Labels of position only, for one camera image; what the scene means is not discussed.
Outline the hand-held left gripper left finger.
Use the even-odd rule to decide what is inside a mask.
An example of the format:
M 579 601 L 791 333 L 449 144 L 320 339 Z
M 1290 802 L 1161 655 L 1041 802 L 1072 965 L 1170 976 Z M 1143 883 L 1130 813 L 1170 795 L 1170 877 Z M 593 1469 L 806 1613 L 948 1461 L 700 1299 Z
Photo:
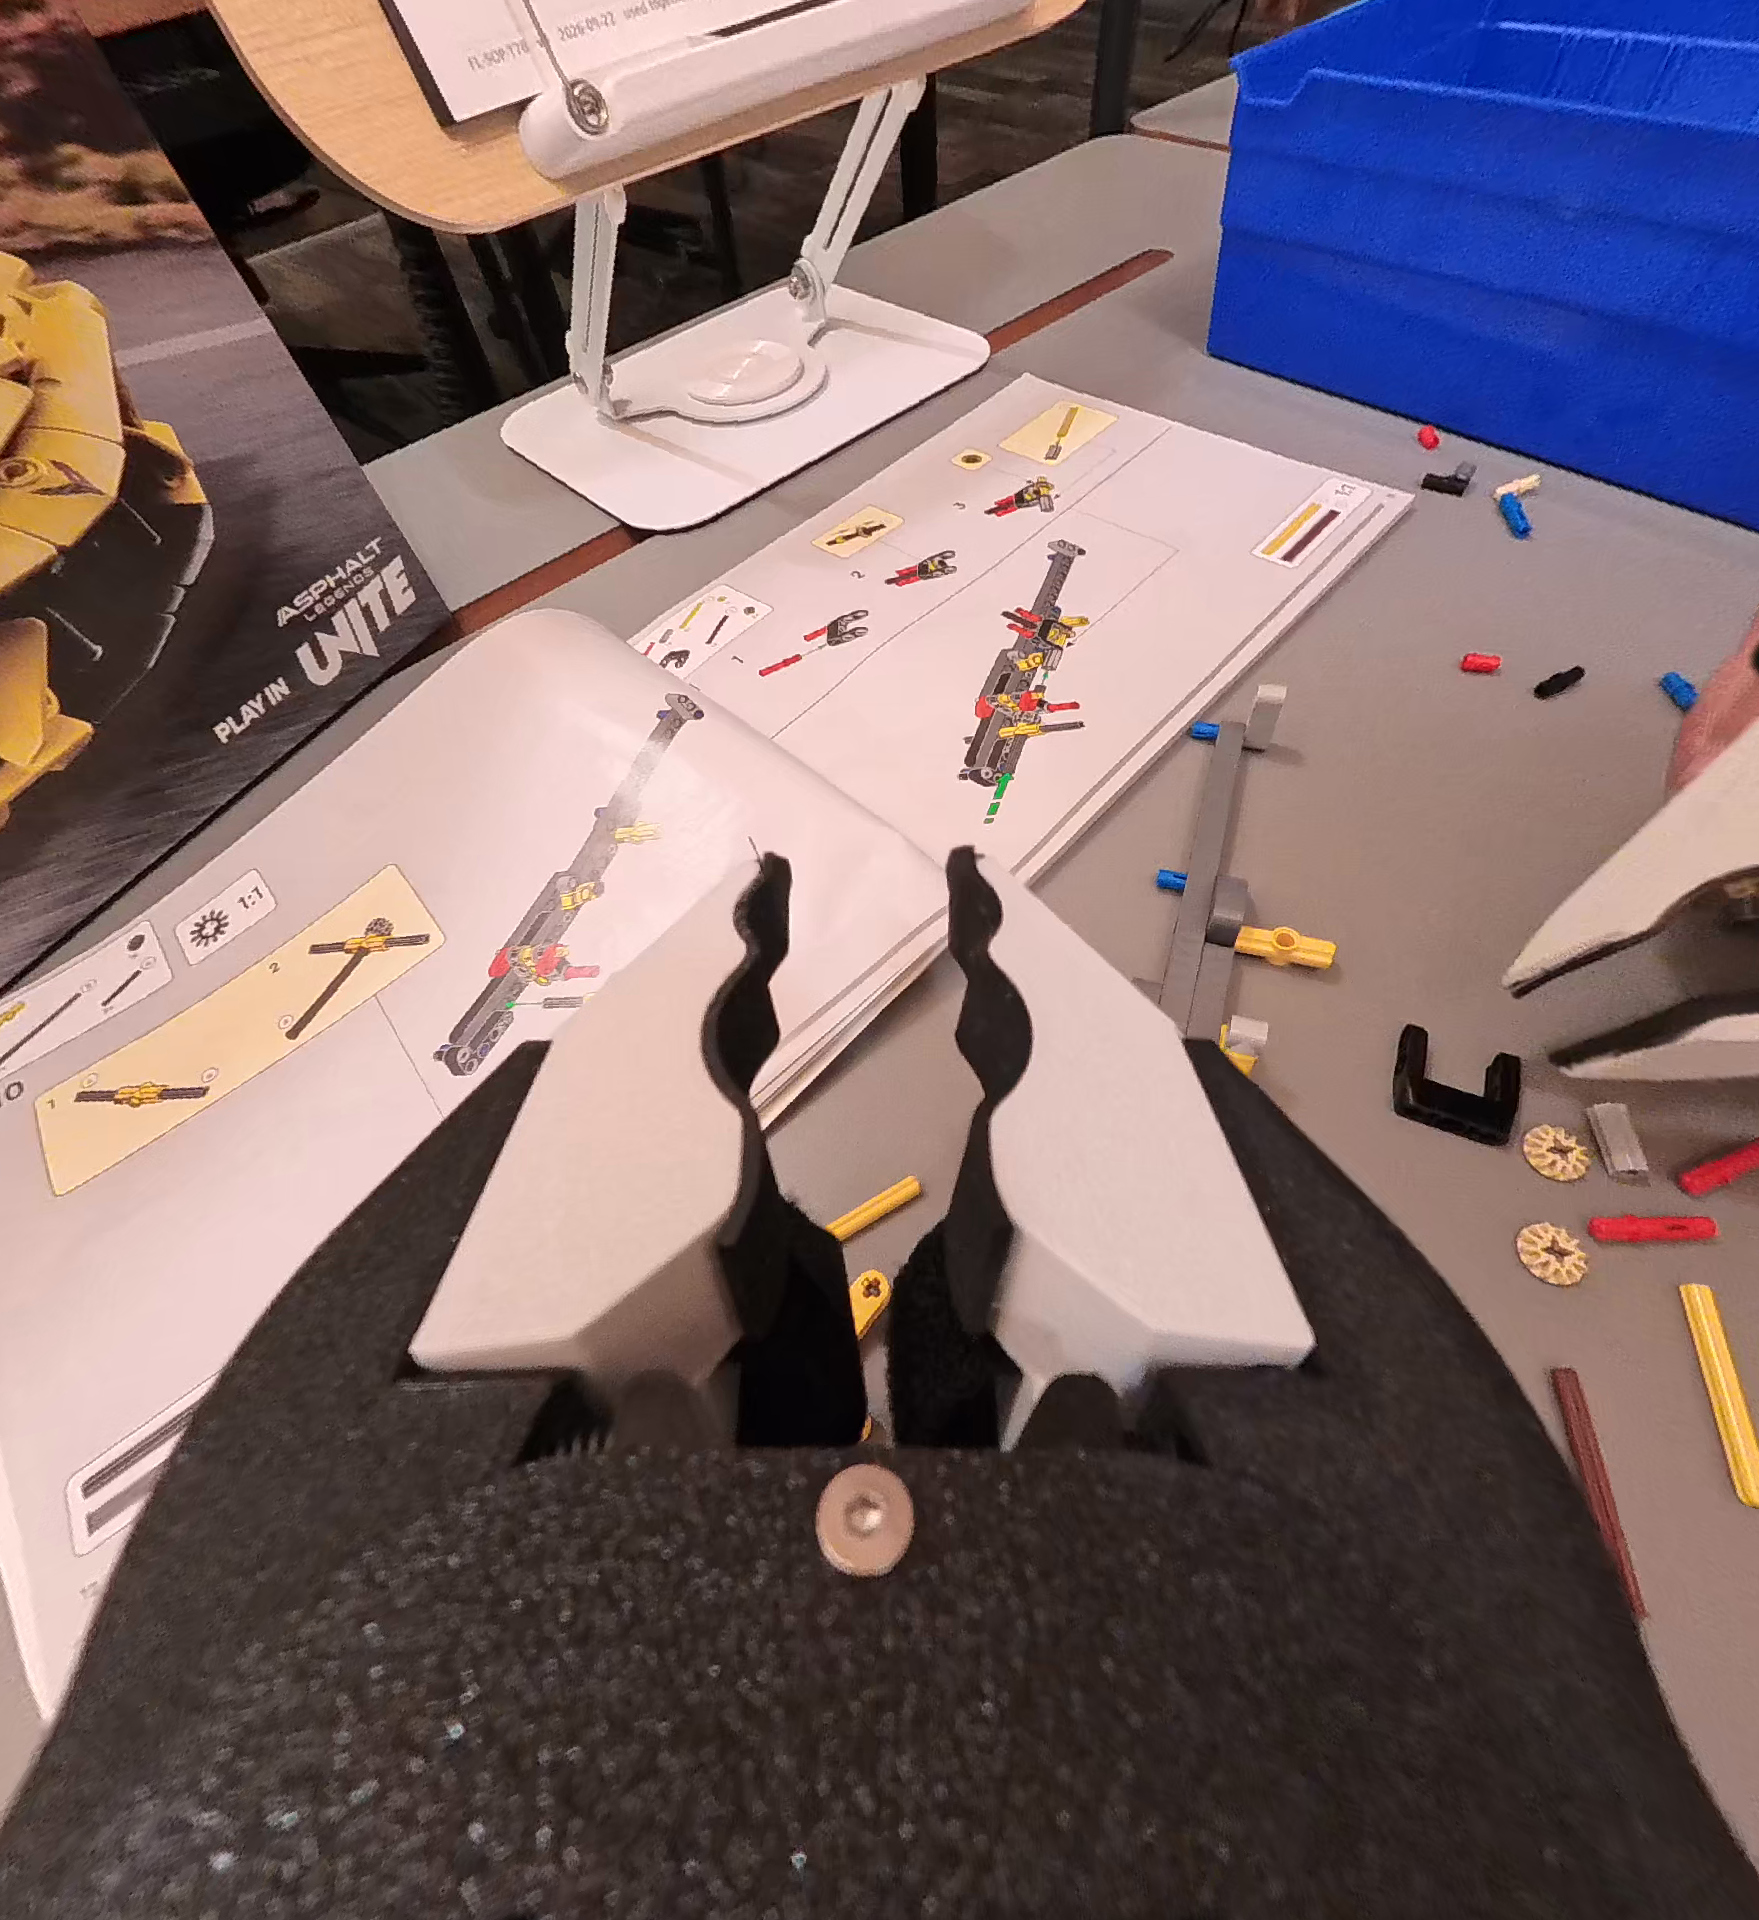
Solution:
M 742 1445 L 860 1445 L 842 1248 L 779 1189 L 751 1083 L 779 1025 L 791 864 L 700 896 L 549 1046 L 414 1328 L 425 1372 L 705 1385 L 742 1363 Z

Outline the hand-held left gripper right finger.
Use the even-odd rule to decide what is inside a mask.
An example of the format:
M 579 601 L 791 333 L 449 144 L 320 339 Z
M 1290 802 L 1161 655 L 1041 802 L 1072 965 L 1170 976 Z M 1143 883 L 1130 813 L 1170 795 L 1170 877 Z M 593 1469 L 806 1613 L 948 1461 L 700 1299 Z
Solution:
M 980 1079 L 961 1170 L 891 1299 L 891 1434 L 1015 1445 L 1063 1375 L 1299 1366 L 1303 1302 L 1191 1046 L 1006 864 L 948 853 Z

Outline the black lego fork piece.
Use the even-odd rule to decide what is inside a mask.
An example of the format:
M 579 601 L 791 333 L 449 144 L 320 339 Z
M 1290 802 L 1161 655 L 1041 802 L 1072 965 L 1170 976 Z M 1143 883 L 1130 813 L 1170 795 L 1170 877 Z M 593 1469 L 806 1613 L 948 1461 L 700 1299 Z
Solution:
M 1522 1109 L 1522 1055 L 1500 1049 L 1486 1067 L 1480 1091 L 1458 1091 L 1430 1079 L 1430 1030 L 1403 1025 L 1398 1035 L 1398 1072 L 1392 1072 L 1392 1111 L 1430 1124 L 1437 1131 L 1471 1138 L 1471 1144 L 1511 1144 Z

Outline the short yellow lego axle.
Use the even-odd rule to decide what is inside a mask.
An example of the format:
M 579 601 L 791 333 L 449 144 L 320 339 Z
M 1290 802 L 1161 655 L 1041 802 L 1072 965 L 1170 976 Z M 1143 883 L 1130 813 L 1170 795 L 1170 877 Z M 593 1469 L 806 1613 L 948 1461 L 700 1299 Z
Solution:
M 1759 1426 L 1747 1415 L 1747 1394 L 1731 1366 L 1728 1325 L 1718 1293 L 1707 1286 L 1684 1286 L 1687 1335 L 1703 1366 L 1713 1426 L 1728 1461 L 1731 1498 L 1759 1510 Z

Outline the long grey lego beam assembly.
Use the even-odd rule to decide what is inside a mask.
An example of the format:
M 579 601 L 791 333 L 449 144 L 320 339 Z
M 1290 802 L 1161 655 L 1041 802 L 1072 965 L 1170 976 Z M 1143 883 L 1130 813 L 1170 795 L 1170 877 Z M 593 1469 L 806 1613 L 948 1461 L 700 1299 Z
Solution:
M 1270 968 L 1337 968 L 1337 940 L 1303 938 L 1291 927 L 1250 927 L 1248 881 L 1225 877 L 1225 843 L 1237 821 L 1248 757 L 1275 743 L 1290 689 L 1264 681 L 1250 713 L 1232 725 L 1191 725 L 1191 739 L 1213 739 L 1213 766 L 1201 780 L 1195 831 L 1186 868 L 1161 868 L 1155 883 L 1182 896 L 1170 934 L 1170 957 L 1161 981 L 1143 994 L 1182 1025 L 1186 1042 L 1218 1042 L 1219 1055 L 1250 1079 L 1270 1049 L 1270 1025 L 1250 1015 L 1225 1015 L 1237 957 Z

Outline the brown lego axle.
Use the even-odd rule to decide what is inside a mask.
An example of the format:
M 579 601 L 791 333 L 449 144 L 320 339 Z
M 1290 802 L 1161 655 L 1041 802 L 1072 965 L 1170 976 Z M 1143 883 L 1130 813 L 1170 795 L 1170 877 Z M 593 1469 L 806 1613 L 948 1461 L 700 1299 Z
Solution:
M 1611 1550 L 1611 1562 L 1621 1573 L 1627 1605 L 1630 1605 L 1636 1621 L 1649 1621 L 1584 1375 L 1575 1366 L 1552 1366 L 1545 1385 L 1556 1395 L 1566 1461 L 1575 1461 L 1575 1476 L 1586 1498 L 1594 1528 L 1605 1531 L 1605 1550 Z

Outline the lego instruction booklet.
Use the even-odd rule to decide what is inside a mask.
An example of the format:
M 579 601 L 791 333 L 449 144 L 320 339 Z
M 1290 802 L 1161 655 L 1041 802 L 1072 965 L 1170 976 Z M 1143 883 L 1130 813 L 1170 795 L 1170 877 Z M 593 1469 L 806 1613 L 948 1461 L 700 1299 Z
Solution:
M 0 1591 L 41 1720 L 199 1403 L 513 1046 L 791 864 L 761 1116 L 1033 881 L 1413 498 L 1017 378 L 613 637 L 522 611 L 0 1001 Z

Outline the person's right hand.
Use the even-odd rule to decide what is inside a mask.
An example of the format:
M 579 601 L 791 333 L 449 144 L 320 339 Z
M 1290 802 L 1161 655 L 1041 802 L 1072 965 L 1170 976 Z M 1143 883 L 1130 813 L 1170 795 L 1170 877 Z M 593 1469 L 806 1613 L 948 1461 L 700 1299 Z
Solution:
M 1728 664 L 1703 681 L 1684 713 L 1684 735 L 1668 766 L 1668 790 L 1684 790 L 1707 759 L 1718 759 L 1759 717 L 1759 611 Z

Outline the blue plastic bin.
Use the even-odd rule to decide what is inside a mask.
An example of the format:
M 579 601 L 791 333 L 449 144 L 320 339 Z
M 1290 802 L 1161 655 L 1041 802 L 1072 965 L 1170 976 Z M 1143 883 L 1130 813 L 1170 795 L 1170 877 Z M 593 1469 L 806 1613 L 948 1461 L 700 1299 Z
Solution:
M 1759 0 L 1242 54 L 1207 346 L 1759 535 Z

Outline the black yellow box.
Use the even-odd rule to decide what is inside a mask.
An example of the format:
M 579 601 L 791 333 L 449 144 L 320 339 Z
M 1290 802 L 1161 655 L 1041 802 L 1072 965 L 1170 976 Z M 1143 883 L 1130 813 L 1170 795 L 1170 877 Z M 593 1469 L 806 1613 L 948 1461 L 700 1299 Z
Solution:
M 0 986 L 443 614 L 227 253 L 302 173 L 213 22 L 0 4 Z

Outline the white stand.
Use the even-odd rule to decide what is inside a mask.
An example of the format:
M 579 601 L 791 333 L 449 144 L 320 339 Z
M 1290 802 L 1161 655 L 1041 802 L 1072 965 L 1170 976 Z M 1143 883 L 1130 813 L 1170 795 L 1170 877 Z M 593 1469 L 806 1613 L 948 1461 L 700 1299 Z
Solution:
M 816 458 L 882 430 L 990 361 L 980 333 L 836 284 L 875 179 L 919 103 L 930 54 L 1017 4 L 694 4 L 688 27 L 600 66 L 561 66 L 518 135 L 537 174 L 600 193 L 576 208 L 568 386 L 509 415 L 530 468 L 628 526 L 700 526 Z M 894 60 L 864 93 L 791 272 L 700 327 L 603 353 L 628 179 L 651 144 L 757 124 L 810 82 Z

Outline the light wooden board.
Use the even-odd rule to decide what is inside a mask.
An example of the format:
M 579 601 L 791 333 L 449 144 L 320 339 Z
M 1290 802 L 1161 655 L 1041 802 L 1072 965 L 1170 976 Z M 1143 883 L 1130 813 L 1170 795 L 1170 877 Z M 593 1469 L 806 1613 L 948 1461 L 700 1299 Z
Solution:
M 213 17 L 268 109 L 368 204 L 442 235 L 503 235 L 566 211 L 586 193 L 694 165 L 700 153 L 860 103 L 910 70 L 941 70 L 1041 37 L 1077 17 L 1077 0 L 1028 0 L 1010 22 L 941 37 L 919 57 L 864 57 L 864 66 L 835 82 L 779 82 L 761 109 L 737 109 L 711 130 L 651 139 L 623 165 L 593 161 L 566 179 L 531 173 L 513 109 L 443 130 L 373 0 L 213 0 Z

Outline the white printed paper sheet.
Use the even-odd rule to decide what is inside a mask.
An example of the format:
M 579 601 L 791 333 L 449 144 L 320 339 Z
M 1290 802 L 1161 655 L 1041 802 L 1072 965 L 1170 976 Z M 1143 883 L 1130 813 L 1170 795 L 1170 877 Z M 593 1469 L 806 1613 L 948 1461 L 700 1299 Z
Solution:
M 613 60 L 742 27 L 769 0 L 384 0 L 442 124 L 518 109 L 555 77 L 600 77 Z

